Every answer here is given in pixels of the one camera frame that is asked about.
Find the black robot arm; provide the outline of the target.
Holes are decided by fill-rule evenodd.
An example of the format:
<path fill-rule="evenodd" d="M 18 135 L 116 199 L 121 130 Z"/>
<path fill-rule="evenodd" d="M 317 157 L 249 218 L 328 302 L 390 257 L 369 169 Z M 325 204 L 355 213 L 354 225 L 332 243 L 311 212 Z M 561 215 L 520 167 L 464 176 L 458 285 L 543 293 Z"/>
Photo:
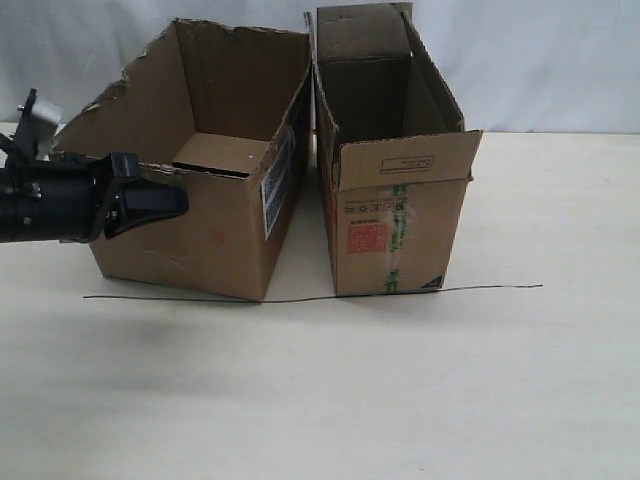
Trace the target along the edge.
<path fill-rule="evenodd" d="M 133 154 L 59 161 L 10 158 L 1 168 L 1 241 L 87 244 L 186 214 L 182 188 L 146 178 Z"/>

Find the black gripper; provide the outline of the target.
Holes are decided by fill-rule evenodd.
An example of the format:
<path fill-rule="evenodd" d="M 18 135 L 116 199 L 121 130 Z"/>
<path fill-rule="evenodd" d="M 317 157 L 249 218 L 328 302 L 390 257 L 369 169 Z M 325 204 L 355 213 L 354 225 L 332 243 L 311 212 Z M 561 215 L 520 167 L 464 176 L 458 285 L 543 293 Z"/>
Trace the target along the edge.
<path fill-rule="evenodd" d="M 101 235 L 113 239 L 129 230 L 182 216 L 189 210 L 188 195 L 181 188 L 135 183 L 142 179 L 135 154 L 110 153 L 87 166 L 92 180 L 91 209 L 83 241 L 94 241 Z M 142 172 L 148 179 L 181 176 L 180 169 L 155 163 L 143 163 Z"/>

